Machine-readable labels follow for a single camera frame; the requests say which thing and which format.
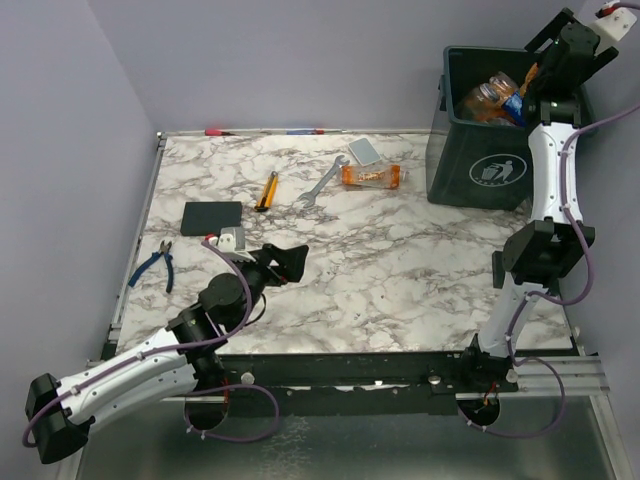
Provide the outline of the orange juice bottle patterned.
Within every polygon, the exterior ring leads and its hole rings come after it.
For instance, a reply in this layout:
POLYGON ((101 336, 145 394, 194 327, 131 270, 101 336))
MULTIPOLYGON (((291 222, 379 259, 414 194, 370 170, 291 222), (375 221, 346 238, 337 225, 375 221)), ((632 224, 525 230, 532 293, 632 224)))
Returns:
POLYGON ((538 67, 538 63, 534 63, 529 71, 527 72, 524 81, 522 82, 520 89, 519 89, 519 94, 522 98, 524 98, 526 96, 527 90, 531 84, 531 82, 535 79, 537 73, 538 73, 539 67, 538 67))

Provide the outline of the Pepsi bottle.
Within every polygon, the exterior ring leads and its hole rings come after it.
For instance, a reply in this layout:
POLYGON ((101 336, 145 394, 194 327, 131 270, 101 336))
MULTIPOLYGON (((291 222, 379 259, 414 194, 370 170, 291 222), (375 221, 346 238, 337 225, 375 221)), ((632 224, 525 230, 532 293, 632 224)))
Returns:
POLYGON ((523 99, 518 90, 509 95, 502 103, 502 109, 514 120, 514 123, 520 127, 526 125, 523 115, 523 99))

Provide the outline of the large orange drink bottle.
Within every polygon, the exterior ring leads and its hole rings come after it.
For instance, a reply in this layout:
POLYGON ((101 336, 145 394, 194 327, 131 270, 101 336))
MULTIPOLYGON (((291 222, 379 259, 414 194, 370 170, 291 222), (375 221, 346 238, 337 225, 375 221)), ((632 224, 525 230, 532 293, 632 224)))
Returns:
POLYGON ((504 72, 491 76, 473 88, 455 107, 460 120, 476 123, 515 126, 515 120, 502 108, 507 98, 519 90, 518 84, 504 72))

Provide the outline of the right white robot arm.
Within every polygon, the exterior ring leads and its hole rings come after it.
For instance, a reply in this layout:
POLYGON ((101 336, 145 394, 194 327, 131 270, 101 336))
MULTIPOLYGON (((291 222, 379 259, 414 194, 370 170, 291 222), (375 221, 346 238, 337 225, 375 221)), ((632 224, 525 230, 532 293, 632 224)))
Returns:
POLYGON ((586 124, 578 91, 618 54, 614 47, 599 53, 599 44, 599 36, 564 9, 526 46, 538 54, 522 107, 533 163, 532 212, 528 224, 493 255, 504 282, 488 322, 460 358, 459 378, 469 390, 506 377, 533 307, 540 299, 560 301, 550 288, 595 240, 577 200, 575 153, 586 124))

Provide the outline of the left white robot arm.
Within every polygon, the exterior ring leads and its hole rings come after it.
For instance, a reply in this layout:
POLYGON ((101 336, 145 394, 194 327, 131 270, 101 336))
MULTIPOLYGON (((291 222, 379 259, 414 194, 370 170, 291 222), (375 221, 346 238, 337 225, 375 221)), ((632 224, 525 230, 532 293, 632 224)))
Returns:
POLYGON ((202 246, 228 271, 216 275, 194 304, 137 346, 99 365, 57 379, 34 379, 25 405, 22 444, 44 464, 81 450, 92 430, 142 405, 175 395, 224 392, 224 369, 216 355, 244 329, 268 287, 299 282, 309 248, 265 244, 252 251, 210 235, 202 246))

